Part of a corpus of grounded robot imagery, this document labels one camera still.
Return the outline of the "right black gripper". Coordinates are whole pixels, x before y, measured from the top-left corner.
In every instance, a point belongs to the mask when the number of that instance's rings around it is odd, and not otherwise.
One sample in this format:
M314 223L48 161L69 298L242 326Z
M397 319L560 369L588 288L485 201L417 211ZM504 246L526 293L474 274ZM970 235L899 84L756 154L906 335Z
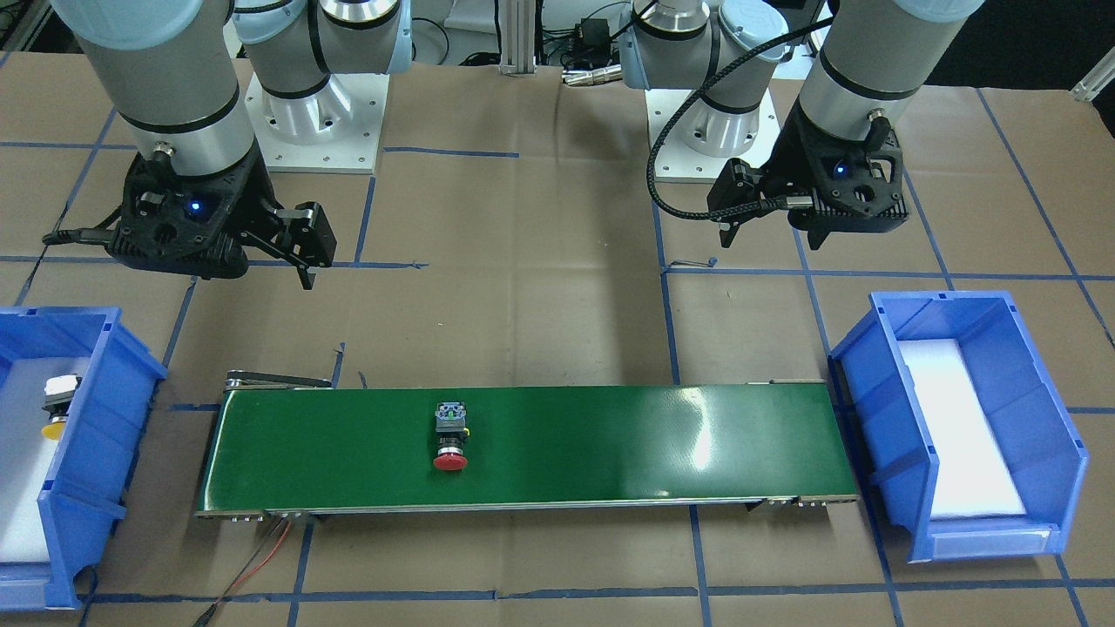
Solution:
M248 247L295 267L302 289L334 262L337 238L317 202L283 208L259 146L230 167L183 176L168 156L136 155L125 176L122 214L105 245L124 266L153 273L236 279Z

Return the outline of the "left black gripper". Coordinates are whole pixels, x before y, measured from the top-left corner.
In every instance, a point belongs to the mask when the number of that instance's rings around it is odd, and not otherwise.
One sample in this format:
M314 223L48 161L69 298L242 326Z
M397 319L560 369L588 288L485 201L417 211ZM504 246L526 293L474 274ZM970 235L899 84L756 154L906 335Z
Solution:
M902 149L884 110L867 113L867 135L836 138L794 104L770 158L762 167L730 158L707 194L720 223L720 245L733 245L750 219L786 211L791 226L820 250L833 232L885 233L909 219L902 193Z

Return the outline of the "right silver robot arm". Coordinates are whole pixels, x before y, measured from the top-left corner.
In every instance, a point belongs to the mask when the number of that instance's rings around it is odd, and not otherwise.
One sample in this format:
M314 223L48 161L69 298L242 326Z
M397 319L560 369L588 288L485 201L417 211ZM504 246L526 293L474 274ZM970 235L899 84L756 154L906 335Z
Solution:
M346 77L413 64L408 1L56 1L136 142L122 201L43 245L100 245L151 273L236 279L248 247L293 266L303 289L334 262L317 202L285 208L277 143L338 167L346 139L377 139Z

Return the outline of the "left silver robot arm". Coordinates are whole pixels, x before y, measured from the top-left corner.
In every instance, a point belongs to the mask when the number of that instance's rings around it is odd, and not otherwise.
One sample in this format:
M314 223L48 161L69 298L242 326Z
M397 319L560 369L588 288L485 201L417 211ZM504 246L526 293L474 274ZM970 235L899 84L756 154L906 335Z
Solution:
M686 99L649 145L644 182L676 219L720 226L733 245L752 219L784 212L812 249L833 233L888 233L908 221L895 123L981 4L841 1L828 19L792 29L765 1L632 1L618 33L626 86L681 89ZM825 32L770 154L744 158L760 105L796 44ZM659 154L681 144L724 164L704 210L665 202Z

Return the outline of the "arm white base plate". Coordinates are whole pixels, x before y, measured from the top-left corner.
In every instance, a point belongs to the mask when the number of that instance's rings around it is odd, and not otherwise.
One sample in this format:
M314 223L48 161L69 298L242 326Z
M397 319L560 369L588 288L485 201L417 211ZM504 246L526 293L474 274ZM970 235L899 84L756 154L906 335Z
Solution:
M753 167L764 165L780 135L780 123L765 91L757 110L741 115L712 110L704 102L694 103L683 118L666 136L655 162L658 182L712 182L725 163L735 156Z
M321 91L298 99L248 84L248 117L272 173L374 174L390 76L332 75Z

